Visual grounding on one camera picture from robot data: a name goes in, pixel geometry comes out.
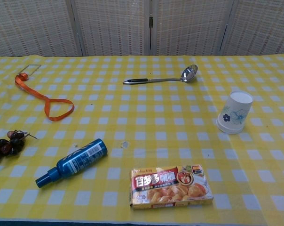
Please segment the orange ribbon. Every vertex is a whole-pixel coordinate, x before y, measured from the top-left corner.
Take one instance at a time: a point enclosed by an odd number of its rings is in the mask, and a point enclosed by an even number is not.
[[[70,100],[67,99],[50,99],[47,96],[44,96],[40,93],[38,93],[37,91],[35,91],[34,89],[29,88],[28,86],[25,85],[24,81],[28,80],[28,74],[26,73],[19,73],[16,77],[15,77],[15,83],[17,86],[21,87],[22,89],[24,89],[27,93],[35,96],[38,99],[42,99],[45,101],[45,114],[47,116],[47,118],[49,118],[49,120],[51,121],[60,121],[61,119],[67,117],[69,114],[71,114],[74,111],[74,103]],[[72,108],[67,111],[66,113],[57,116],[57,117],[50,117],[49,113],[50,113],[50,103],[51,102],[61,102],[61,103],[68,103],[72,105]]]

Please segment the cup rim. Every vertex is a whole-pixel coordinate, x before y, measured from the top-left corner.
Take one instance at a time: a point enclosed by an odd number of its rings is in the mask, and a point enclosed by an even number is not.
[[[222,125],[219,121],[218,118],[216,119],[216,125],[217,127],[224,133],[228,133],[228,134],[236,134],[236,133],[240,133],[244,127],[240,128],[240,129],[230,129],[224,125]]]
[[[232,95],[233,93],[244,93],[244,94],[247,94],[247,95],[252,99],[252,101],[251,101],[251,102],[248,102],[248,103],[241,103],[241,102],[239,102],[239,101],[233,99],[233,97],[231,97],[231,95]],[[249,94],[248,92],[245,92],[245,91],[242,91],[242,90],[236,90],[236,91],[231,92],[230,95],[229,95],[229,97],[230,97],[232,100],[234,100],[235,102],[238,102],[238,103],[241,104],[241,105],[249,105],[249,104],[251,104],[251,103],[254,102],[253,96],[252,96],[251,94]]]

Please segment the spray bottle cap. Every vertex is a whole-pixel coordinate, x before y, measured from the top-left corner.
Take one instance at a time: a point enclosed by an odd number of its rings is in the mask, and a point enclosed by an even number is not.
[[[53,167],[48,171],[47,174],[41,176],[38,178],[35,183],[39,188],[45,186],[46,184],[49,184],[50,182],[57,181],[59,178],[61,178],[61,175],[59,174],[56,167]]]

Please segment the paper cup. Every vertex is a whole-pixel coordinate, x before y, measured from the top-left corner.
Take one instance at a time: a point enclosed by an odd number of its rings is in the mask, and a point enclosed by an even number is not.
[[[244,91],[234,91],[228,97],[225,106],[217,118],[218,128],[229,134],[242,131],[245,119],[253,103],[251,94]]]

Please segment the woven panel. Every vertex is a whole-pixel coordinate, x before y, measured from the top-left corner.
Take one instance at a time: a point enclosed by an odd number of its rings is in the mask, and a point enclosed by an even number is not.
[[[86,54],[143,55],[144,4],[141,0],[76,0]]]
[[[1,0],[0,56],[78,56],[64,0]]]
[[[158,55],[212,55],[224,31],[228,0],[160,0]]]
[[[239,1],[224,55],[284,53],[284,0]]]

